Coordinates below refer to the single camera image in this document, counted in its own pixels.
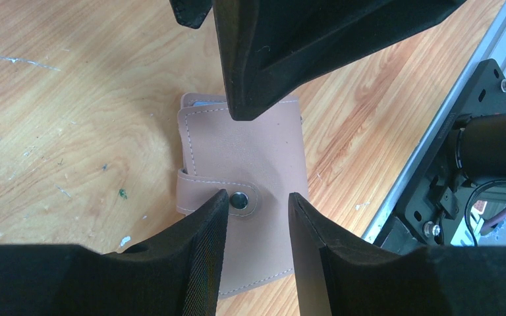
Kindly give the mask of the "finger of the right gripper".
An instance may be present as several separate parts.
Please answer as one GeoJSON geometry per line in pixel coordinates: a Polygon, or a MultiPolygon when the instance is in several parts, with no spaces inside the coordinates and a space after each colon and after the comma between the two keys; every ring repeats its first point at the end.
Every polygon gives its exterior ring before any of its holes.
{"type": "Polygon", "coordinates": [[[460,1],[214,1],[231,117],[251,121],[294,89],[427,30],[460,1]]]}
{"type": "Polygon", "coordinates": [[[212,8],[212,0],[170,0],[175,20],[181,26],[199,29],[212,8]]]}

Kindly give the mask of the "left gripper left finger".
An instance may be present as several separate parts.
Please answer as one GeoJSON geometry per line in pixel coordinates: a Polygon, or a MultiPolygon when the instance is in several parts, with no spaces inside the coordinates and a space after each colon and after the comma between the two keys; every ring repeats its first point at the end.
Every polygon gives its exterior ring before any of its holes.
{"type": "Polygon", "coordinates": [[[0,315],[214,315],[229,196],[121,253],[0,245],[0,315]]]}

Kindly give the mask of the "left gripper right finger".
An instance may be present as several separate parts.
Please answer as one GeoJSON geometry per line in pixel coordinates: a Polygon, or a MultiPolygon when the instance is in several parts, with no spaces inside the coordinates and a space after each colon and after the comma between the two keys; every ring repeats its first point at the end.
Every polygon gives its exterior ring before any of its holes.
{"type": "Polygon", "coordinates": [[[506,315],[506,246],[381,249],[289,195],[302,315],[506,315]]]}

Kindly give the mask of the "pink leather card holder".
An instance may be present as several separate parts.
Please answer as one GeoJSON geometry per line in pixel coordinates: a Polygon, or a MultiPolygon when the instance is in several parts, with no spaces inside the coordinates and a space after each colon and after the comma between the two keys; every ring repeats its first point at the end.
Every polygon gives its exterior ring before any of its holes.
{"type": "Polygon", "coordinates": [[[229,196],[219,297],[291,274],[288,198],[308,196],[298,99],[285,97],[252,121],[235,121],[224,96],[186,93],[177,120],[177,211],[189,215],[222,189],[229,196]]]}

